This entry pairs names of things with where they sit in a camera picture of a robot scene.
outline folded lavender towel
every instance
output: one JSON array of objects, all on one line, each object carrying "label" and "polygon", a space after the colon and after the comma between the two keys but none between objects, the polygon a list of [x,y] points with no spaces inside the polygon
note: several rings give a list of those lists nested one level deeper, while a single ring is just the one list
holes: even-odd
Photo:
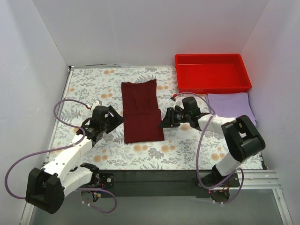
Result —
[{"label": "folded lavender towel", "polygon": [[256,119],[249,105],[248,93],[208,94],[208,102],[218,116],[248,116],[256,126]]}]

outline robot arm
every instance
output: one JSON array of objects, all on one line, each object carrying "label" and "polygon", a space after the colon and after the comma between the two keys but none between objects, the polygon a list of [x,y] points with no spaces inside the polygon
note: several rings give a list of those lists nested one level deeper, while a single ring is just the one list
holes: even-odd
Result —
[{"label": "robot arm", "polygon": [[182,103],[183,109],[178,104],[174,108],[167,108],[161,128],[176,128],[188,122],[191,127],[203,130],[210,117],[213,117],[206,130],[224,135],[228,146],[227,155],[213,166],[211,174],[202,178],[205,185],[219,183],[246,159],[265,148],[263,138],[248,116],[225,118],[202,113],[194,97],[186,97]]},{"label": "robot arm", "polygon": [[[102,106],[98,101],[91,109],[92,117],[86,119],[81,125],[85,131],[84,139],[78,145],[62,151],[41,169],[31,170],[28,176],[26,202],[53,214],[60,208],[68,194],[95,180],[99,171],[95,165],[84,163],[75,171],[70,170],[102,139],[104,133],[113,131],[123,123],[124,119],[113,107]],[[71,144],[82,137],[82,131],[78,130]]]}]

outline dark red cloth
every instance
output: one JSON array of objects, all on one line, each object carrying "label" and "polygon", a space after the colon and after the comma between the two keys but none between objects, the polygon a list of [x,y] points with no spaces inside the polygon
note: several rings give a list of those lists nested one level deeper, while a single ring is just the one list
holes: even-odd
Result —
[{"label": "dark red cloth", "polygon": [[124,117],[124,142],[165,140],[161,112],[156,98],[156,80],[145,83],[123,82],[121,85]]}]

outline white wall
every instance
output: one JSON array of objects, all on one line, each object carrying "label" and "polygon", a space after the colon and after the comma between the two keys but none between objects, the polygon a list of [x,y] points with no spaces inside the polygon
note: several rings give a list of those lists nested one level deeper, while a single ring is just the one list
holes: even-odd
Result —
[{"label": "white wall", "polygon": [[270,0],[242,51],[250,103],[294,224],[300,224],[300,2]]},{"label": "white wall", "polygon": [[68,65],[240,53],[268,0],[33,0]]},{"label": "white wall", "polygon": [[[0,224],[18,225],[25,200],[8,195],[4,176],[17,159],[48,147],[68,67],[31,0],[0,1],[0,31]],[[33,157],[12,171],[15,194],[25,196],[28,173],[42,162]]]}]

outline red plastic tray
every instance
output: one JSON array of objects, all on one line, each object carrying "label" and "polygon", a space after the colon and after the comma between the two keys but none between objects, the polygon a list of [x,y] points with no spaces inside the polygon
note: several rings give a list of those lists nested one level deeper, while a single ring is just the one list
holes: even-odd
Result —
[{"label": "red plastic tray", "polygon": [[239,54],[175,55],[179,92],[237,93],[252,85]]}]

